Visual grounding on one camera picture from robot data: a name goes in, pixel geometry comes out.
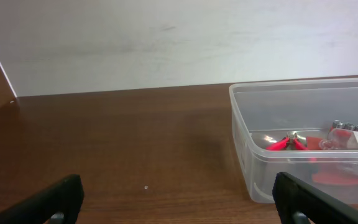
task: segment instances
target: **wooden table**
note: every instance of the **wooden table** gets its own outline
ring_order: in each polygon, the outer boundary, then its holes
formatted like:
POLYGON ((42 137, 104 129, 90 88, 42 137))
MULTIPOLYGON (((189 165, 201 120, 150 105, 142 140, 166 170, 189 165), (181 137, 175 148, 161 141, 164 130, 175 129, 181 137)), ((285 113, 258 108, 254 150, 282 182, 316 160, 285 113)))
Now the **wooden table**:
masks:
POLYGON ((77 223, 279 223, 248 196, 229 85, 18 98, 0 109, 0 211, 68 174, 77 223))

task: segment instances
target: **container rim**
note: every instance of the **container rim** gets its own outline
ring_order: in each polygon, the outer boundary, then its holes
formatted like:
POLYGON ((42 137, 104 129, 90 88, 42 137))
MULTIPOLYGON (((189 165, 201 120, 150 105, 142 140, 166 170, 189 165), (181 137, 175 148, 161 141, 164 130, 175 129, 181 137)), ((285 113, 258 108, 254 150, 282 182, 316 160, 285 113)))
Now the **container rim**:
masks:
POLYGON ((327 150, 327 151, 268 151, 257 146, 254 140, 251 138, 250 132, 242 119, 240 109, 237 101, 234 97, 234 89, 239 87, 248 86, 277 86, 277 85, 299 85, 299 84, 319 84, 319 83, 348 83, 358 82, 358 78, 332 78, 332 79, 317 79, 317 80, 293 80, 293 81, 271 81, 271 82, 252 82, 252 83, 236 83, 229 87, 230 101, 232 105, 232 111, 236 122, 245 133, 244 137, 247 144, 251 145, 251 152, 261 157, 266 158, 328 158, 328 157, 358 157, 358 151, 355 150, 327 150))

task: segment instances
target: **plastic container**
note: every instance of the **plastic container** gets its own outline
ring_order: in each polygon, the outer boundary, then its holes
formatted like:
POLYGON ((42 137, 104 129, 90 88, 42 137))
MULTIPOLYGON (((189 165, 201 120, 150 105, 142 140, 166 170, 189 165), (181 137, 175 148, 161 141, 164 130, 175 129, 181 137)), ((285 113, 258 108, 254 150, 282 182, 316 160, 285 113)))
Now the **plastic container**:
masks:
POLYGON ((243 83, 229 91, 233 138, 252 200, 273 203, 275 176, 285 171, 345 203, 358 203, 358 175, 340 169, 358 163, 358 150, 268 151, 260 146, 288 132, 326 139, 337 119, 358 124, 358 78, 243 83), (316 178, 324 175, 330 183, 316 178))

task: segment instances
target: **transparent storage box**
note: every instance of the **transparent storage box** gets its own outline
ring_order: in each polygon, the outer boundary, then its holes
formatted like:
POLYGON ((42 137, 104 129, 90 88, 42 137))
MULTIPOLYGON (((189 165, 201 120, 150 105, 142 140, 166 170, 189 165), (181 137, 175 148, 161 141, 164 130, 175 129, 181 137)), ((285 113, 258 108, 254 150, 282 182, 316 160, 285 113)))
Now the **transparent storage box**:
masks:
POLYGON ((358 151, 264 149, 287 133, 327 138, 337 119, 358 124, 358 78, 243 83, 229 91, 233 138, 252 200, 273 203, 275 176, 285 171, 345 203, 358 204, 358 175, 347 171, 358 169, 358 151), (331 182, 316 180, 318 175, 331 182))

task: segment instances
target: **pliers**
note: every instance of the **pliers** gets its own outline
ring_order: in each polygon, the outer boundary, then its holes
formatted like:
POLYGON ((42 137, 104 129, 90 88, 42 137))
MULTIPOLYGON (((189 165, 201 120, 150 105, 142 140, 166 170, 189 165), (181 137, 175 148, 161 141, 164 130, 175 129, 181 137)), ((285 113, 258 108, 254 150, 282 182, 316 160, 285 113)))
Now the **pliers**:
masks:
POLYGON ((296 150, 309 150, 306 146, 299 142, 298 135, 296 133, 287 134, 283 140, 269 145, 266 149, 269 151, 291 150, 287 149, 289 146, 294 146, 296 150))

